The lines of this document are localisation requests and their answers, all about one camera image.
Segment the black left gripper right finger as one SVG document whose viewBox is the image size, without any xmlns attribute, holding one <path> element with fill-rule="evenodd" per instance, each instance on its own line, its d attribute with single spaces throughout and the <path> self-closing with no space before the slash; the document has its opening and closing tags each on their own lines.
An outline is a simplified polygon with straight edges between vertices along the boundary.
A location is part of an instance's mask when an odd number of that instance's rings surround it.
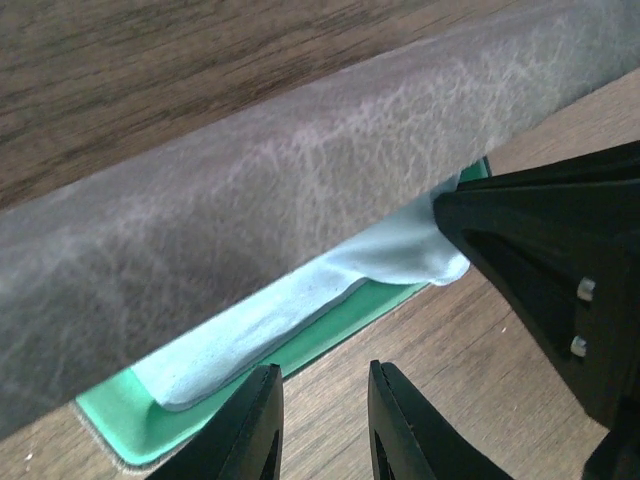
<svg viewBox="0 0 640 480">
<path fill-rule="evenodd" d="M 367 409 L 376 479 L 510 477 L 464 439 L 390 362 L 370 363 Z"/>
</svg>

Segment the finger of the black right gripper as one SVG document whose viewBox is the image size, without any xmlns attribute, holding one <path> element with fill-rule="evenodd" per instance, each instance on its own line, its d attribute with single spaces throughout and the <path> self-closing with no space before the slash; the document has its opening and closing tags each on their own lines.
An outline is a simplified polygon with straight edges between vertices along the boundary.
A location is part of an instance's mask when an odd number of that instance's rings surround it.
<svg viewBox="0 0 640 480">
<path fill-rule="evenodd" d="M 585 412 L 639 397 L 639 145 L 465 183 L 438 228 L 511 305 Z"/>
</svg>

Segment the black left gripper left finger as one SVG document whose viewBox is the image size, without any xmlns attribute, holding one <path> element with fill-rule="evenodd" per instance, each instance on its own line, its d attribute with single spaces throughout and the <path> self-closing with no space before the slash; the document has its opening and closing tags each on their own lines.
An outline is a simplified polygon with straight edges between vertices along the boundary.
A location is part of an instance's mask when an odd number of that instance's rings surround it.
<svg viewBox="0 0 640 480">
<path fill-rule="evenodd" d="M 204 428 L 149 478 L 278 479 L 283 426 L 281 369 L 258 366 Z"/>
</svg>

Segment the light blue cleaning cloth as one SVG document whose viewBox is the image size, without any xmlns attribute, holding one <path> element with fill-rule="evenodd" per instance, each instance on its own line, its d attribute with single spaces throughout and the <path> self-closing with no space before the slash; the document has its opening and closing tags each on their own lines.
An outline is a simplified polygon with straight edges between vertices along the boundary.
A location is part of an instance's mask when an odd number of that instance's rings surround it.
<svg viewBox="0 0 640 480">
<path fill-rule="evenodd" d="M 148 355 L 132 370 L 163 408 L 217 392 L 367 281 L 447 285 L 468 260 L 439 231 L 437 191 L 422 195 Z"/>
</svg>

